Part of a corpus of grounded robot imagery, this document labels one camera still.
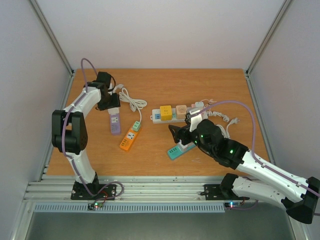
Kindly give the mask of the yellow cube socket adapter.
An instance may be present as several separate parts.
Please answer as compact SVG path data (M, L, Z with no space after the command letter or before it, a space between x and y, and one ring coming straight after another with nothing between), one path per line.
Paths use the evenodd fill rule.
M160 120L161 121L170 121L173 118L172 107L170 105L162 105L159 108L160 110Z

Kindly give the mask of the beige cube socket adapter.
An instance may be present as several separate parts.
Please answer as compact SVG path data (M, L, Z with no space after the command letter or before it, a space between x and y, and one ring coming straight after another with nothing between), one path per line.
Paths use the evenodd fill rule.
M184 120L187 114L187 106L186 105L177 105L175 107L175 114L177 120Z

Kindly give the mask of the white usb charger with cable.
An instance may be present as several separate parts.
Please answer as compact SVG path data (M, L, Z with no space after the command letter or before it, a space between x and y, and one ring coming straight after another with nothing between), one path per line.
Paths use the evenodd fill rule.
M214 101L213 99L203 99L201 101L195 102L194 106L197 108L206 108L207 106L212 105L214 103L216 103L216 101Z

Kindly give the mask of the white cube adapter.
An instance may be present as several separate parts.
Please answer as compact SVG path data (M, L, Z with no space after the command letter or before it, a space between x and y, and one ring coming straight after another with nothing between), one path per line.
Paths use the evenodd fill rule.
M107 111L108 111L109 115L113 116L113 115L117 115L120 113L120 108L113 107L113 108L109 108Z

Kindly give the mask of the white grey plug adapter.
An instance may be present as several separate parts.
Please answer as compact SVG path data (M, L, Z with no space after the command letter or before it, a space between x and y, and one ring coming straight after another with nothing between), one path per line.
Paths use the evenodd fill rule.
M179 143L177 144L177 147L183 153L188 149L188 144L183 144L182 141L180 140Z

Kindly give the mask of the green plug adapter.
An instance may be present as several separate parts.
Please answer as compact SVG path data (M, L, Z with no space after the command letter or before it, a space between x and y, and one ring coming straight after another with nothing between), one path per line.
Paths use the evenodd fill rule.
M135 132L139 132L140 128L141 128L141 122L135 121L131 129Z

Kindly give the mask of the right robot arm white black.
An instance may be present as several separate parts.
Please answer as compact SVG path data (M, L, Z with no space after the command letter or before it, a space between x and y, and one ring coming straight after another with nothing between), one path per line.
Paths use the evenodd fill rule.
M229 199L248 197L275 205L296 221L311 224L320 197L320 181L291 174L255 154L247 146L224 137L221 129L208 119L194 130L191 126L169 125L175 143L195 144L220 165L259 179L253 183L235 174L226 174L220 184L221 194Z

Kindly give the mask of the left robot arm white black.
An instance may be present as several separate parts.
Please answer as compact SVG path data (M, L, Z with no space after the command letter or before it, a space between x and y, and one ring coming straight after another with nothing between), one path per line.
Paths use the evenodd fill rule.
M104 187L99 183L86 152L88 132L85 118L94 107L99 111L120 107L120 98L114 92L115 84L111 74L100 71L96 80L87 82L69 106L52 113L52 145L67 158L75 174L72 200L93 200L103 195Z

